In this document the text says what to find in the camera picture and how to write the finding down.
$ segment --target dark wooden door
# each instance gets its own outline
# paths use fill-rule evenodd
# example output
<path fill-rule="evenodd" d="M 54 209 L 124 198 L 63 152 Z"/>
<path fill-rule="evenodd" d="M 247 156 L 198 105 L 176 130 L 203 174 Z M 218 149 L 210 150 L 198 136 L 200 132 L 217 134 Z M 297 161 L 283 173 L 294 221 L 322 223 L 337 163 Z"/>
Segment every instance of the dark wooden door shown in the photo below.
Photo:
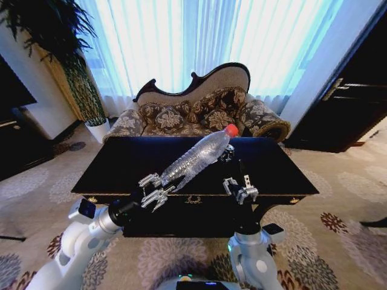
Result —
<path fill-rule="evenodd" d="M 387 14 L 301 120 L 288 147 L 346 151 L 387 116 Z"/>

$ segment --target white curtain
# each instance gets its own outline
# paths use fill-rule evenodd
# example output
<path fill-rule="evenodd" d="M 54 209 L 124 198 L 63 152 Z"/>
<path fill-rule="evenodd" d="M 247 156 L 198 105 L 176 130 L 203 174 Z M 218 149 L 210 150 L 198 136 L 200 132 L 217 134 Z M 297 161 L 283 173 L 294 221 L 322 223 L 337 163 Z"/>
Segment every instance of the white curtain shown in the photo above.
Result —
<path fill-rule="evenodd" d="M 190 73 L 241 62 L 249 93 L 281 112 L 343 0 L 78 0 L 96 38 L 85 52 L 110 116 L 150 79 L 183 91 Z"/>

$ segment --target door handle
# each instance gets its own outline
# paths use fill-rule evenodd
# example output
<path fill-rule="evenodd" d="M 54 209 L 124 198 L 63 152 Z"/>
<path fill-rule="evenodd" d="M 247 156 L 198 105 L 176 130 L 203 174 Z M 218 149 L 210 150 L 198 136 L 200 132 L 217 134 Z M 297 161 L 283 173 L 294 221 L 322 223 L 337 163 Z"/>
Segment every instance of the door handle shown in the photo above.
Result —
<path fill-rule="evenodd" d="M 333 93 L 335 92 L 335 90 L 337 89 L 349 89 L 350 87 L 349 86 L 340 86 L 340 84 L 343 82 L 343 78 L 339 78 L 337 79 L 333 86 L 329 89 L 329 91 L 322 97 L 322 101 L 327 101 L 330 99 L 330 97 L 333 95 Z"/>

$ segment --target floor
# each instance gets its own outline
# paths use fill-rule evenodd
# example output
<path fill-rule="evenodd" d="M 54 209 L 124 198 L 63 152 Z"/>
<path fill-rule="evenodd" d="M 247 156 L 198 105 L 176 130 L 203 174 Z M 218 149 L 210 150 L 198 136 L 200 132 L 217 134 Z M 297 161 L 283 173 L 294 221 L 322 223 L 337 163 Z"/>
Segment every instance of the floor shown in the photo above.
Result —
<path fill-rule="evenodd" d="M 55 159 L 0 182 L 0 234 L 27 237 L 0 240 L 0 289 L 24 289 L 57 253 L 76 199 L 70 190 L 100 148 L 81 125 Z M 387 231 L 359 221 L 387 216 L 387 130 L 340 154 L 284 150 L 320 191 L 264 217 L 287 232 L 274 246 L 284 289 L 386 289 Z M 90 261 L 83 289 L 154 289 L 187 271 L 234 280 L 227 239 L 117 236 Z"/>

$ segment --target black wooden table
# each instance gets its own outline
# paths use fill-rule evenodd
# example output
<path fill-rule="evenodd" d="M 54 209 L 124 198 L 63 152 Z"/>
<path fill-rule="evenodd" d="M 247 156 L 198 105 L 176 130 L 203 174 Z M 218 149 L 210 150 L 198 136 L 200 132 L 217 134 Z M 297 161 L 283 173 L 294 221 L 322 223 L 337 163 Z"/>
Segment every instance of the black wooden table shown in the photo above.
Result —
<path fill-rule="evenodd" d="M 163 170 L 200 138 L 112 137 L 102 147 L 72 192 L 97 204 L 125 199 L 143 177 Z M 279 204 L 295 205 L 318 193 L 282 149 L 268 138 L 234 138 L 234 162 L 211 164 L 155 213 L 125 227 L 124 236 L 230 237 L 235 199 L 226 195 L 224 178 L 238 178 L 242 160 L 259 190 L 255 217 Z"/>

